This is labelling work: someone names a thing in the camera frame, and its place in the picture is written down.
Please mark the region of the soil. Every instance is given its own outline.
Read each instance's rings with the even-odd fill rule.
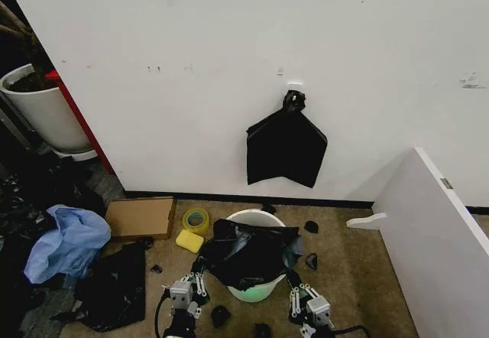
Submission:
[[[44,87],[39,86],[35,73],[31,73],[23,78],[20,78],[14,84],[11,84],[8,89],[14,92],[36,92],[43,89],[56,87],[56,83],[45,80]]]

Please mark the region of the black baseboard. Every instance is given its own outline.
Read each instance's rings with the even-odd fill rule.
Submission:
[[[471,214],[489,215],[489,206],[467,206]]]
[[[303,199],[284,197],[259,197],[253,195],[224,195],[205,193],[170,193],[161,191],[125,191],[127,198],[174,197],[186,200],[215,200],[219,202],[282,204],[287,206],[333,206],[338,208],[370,209],[374,202],[358,200]],[[488,206],[467,206],[471,214],[489,215]]]

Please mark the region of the potted plant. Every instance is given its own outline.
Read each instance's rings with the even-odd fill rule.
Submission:
[[[0,91],[56,153],[88,153],[91,144],[63,94],[56,83],[44,78],[53,65],[36,34],[1,1],[0,36],[15,42],[31,62],[5,74]]]

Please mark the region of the metal bracket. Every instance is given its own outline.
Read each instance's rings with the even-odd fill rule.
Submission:
[[[453,190],[453,186],[450,184],[449,179],[447,179],[446,177],[442,177],[440,180],[441,182],[443,182],[443,185],[445,185],[447,189]]]
[[[300,335],[303,336],[303,338],[311,338],[315,332],[316,329],[314,329],[307,323],[304,323],[303,327],[300,328]]]
[[[186,310],[189,312],[189,314],[192,314],[192,316],[195,317],[196,319],[199,319],[200,314],[202,313],[202,309],[195,301],[192,301],[189,305],[189,308]]]
[[[307,312],[313,316],[311,324],[314,327],[331,326],[332,323],[329,319],[331,306],[329,302],[308,284],[300,284],[300,287],[311,297],[306,304]]]
[[[197,283],[197,294],[205,297],[207,296],[206,286],[204,285],[204,274],[203,273],[195,273],[196,283]]]
[[[290,292],[290,311],[292,314],[292,317],[297,317],[297,312],[296,312],[296,292],[292,290]]]

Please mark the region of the black trash bag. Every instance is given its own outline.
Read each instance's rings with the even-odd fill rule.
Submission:
[[[281,110],[247,130],[248,184],[283,176],[314,187],[328,139],[301,113],[305,99],[289,91]]]
[[[105,216],[102,197],[85,184],[90,171],[71,157],[58,158],[53,152],[33,155],[17,175],[21,197],[40,210],[64,204]]]
[[[214,237],[200,250],[193,271],[202,268],[226,286],[244,291],[273,281],[303,255],[298,227],[259,227],[226,219],[214,222]]]
[[[74,312],[52,317],[63,323],[79,320],[97,332],[125,327],[144,320],[145,245],[124,245],[120,252],[99,259],[92,274],[78,282],[75,299],[82,304]]]
[[[54,218],[18,196],[16,177],[0,184],[0,327],[5,336],[16,336],[27,311],[43,301],[42,291],[24,275],[34,243],[56,228]]]

